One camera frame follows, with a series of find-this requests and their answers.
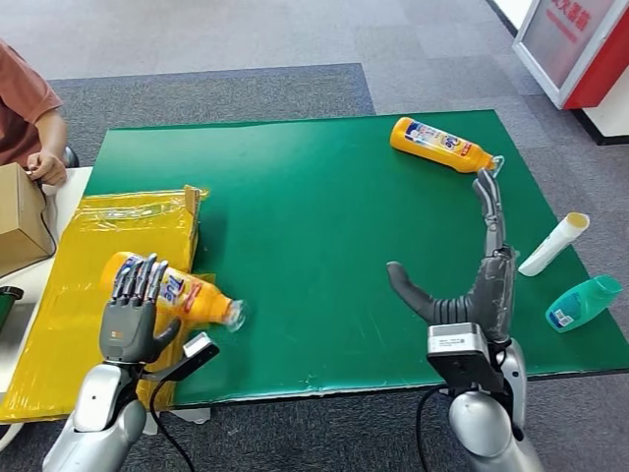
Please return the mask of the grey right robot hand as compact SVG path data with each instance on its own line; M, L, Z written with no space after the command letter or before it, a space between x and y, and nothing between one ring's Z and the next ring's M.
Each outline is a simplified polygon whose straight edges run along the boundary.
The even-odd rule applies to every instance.
M489 342L505 343L510 338L514 305L516 252L506 242L500 189L492 173L479 170L472 187L481 204L486 232L484 256L470 290L437 299L412 282L398 262L387 263L387 274L397 296L428 325L474 323Z

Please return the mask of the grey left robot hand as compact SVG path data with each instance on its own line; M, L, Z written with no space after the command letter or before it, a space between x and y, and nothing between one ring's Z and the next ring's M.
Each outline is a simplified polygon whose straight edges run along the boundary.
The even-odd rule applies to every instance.
M116 268L112 289L106 303L100 332L100 349L105 360L122 364L152 364L179 333L177 318L156 334L158 297L167 261L131 255Z

